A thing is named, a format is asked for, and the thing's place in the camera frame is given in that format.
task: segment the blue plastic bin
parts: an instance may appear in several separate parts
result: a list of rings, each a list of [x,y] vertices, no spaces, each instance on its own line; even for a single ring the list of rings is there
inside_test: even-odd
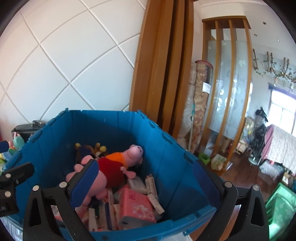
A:
[[[144,160],[138,175],[155,178],[159,201],[165,209],[160,223],[113,232],[92,232],[96,240],[160,240],[180,232],[189,234],[215,212],[192,174],[197,159],[163,132],[141,112],[68,110],[62,111],[30,137],[7,163],[7,169],[31,162],[34,175],[16,188],[20,209],[12,218],[22,224],[27,201],[34,185],[57,186],[75,165],[74,144],[96,142],[109,153],[124,151],[131,144],[143,147]],[[64,238],[72,240],[61,228]]]

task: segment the window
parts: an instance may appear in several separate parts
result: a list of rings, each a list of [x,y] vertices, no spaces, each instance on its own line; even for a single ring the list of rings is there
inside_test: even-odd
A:
[[[274,124],[296,136],[295,112],[296,100],[283,93],[272,91],[267,125]]]

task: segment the pink cloth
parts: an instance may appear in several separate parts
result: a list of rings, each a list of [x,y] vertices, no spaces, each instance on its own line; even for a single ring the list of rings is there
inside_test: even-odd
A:
[[[267,159],[268,157],[268,153],[270,150],[270,146],[271,146],[271,141],[272,141],[272,137],[273,137],[273,133],[274,133],[274,125],[270,125],[267,127],[267,132],[265,133],[265,137],[264,137],[264,142],[265,142],[265,146],[261,152],[261,157],[262,159]]]

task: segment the bolt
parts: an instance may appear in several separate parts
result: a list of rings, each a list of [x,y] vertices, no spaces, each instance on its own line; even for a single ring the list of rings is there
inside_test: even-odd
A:
[[[254,186],[253,186],[253,189],[254,189],[255,191],[259,191],[259,186],[254,185]]]
[[[33,191],[38,191],[39,190],[39,186],[36,185],[36,186],[33,186]]]
[[[231,182],[225,182],[224,185],[228,188],[231,188],[232,187],[232,183]]]
[[[59,184],[59,186],[60,186],[60,188],[64,188],[64,187],[67,186],[67,183],[66,182],[62,182],[62,183]]]
[[[5,195],[5,197],[11,197],[11,193],[10,193],[10,191],[6,191],[6,192],[4,193],[4,195]]]

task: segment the white tiled wall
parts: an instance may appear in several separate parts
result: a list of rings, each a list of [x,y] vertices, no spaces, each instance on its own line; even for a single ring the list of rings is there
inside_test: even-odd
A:
[[[147,0],[30,0],[0,37],[0,132],[60,111],[127,110]]]

